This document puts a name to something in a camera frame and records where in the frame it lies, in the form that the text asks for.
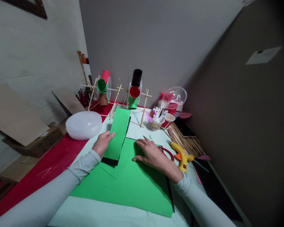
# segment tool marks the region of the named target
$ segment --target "bundle of wooden sticks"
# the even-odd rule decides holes
[[[202,149],[201,142],[196,137],[182,137],[179,129],[174,123],[170,124],[169,129],[172,129],[176,143],[183,147],[185,150],[187,150],[187,152],[193,155],[195,158],[206,155],[204,150]]]

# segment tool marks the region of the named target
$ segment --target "yellow glue gun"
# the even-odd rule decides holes
[[[189,154],[184,148],[179,146],[178,144],[171,142],[167,140],[167,142],[170,144],[172,149],[174,149],[176,152],[178,152],[181,156],[181,161],[180,161],[180,170],[182,170],[184,173],[187,171],[187,162],[193,161],[195,158],[191,154]]]

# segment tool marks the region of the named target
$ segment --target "white tabletop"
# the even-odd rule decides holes
[[[143,108],[132,110],[131,121],[140,124],[143,113],[142,110]],[[144,139],[143,136],[146,136],[147,138],[151,136],[156,144],[162,145],[171,153],[176,154],[166,142],[166,140],[170,140],[170,138],[161,129],[153,131],[150,128],[151,123],[148,122],[148,119],[151,120],[148,113],[145,112],[143,120],[144,127],[142,128],[139,125],[130,122],[126,137],[132,139]],[[109,130],[112,121],[113,118],[110,121],[109,117],[107,117],[102,124],[102,131],[100,133]],[[98,136],[95,136],[86,143],[74,162],[91,150],[97,138]],[[204,191],[203,186],[197,182],[192,163],[188,163],[187,166],[187,175],[189,178]],[[172,218],[167,218],[134,207],[69,196],[48,226],[192,226],[192,214],[188,206],[175,191],[173,185],[171,185],[171,189],[175,205],[175,213],[173,213]]]

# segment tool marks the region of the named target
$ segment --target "red scissors handle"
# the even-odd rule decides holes
[[[162,152],[166,157],[167,157],[167,155],[164,153],[163,150],[165,150],[165,151],[170,155],[172,161],[175,160],[174,155],[173,155],[169,150],[167,150],[167,149],[164,148],[164,147],[158,147],[158,148],[161,149],[161,152]]]

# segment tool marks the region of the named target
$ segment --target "scissors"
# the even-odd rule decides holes
[[[167,150],[166,148],[164,148],[164,147],[158,147],[160,150],[161,150],[161,152],[167,157],[167,155],[164,153],[164,150],[170,155],[170,158],[171,158],[171,160],[172,161],[174,161],[175,160],[175,158],[174,158],[174,155],[169,151],[169,150]]]

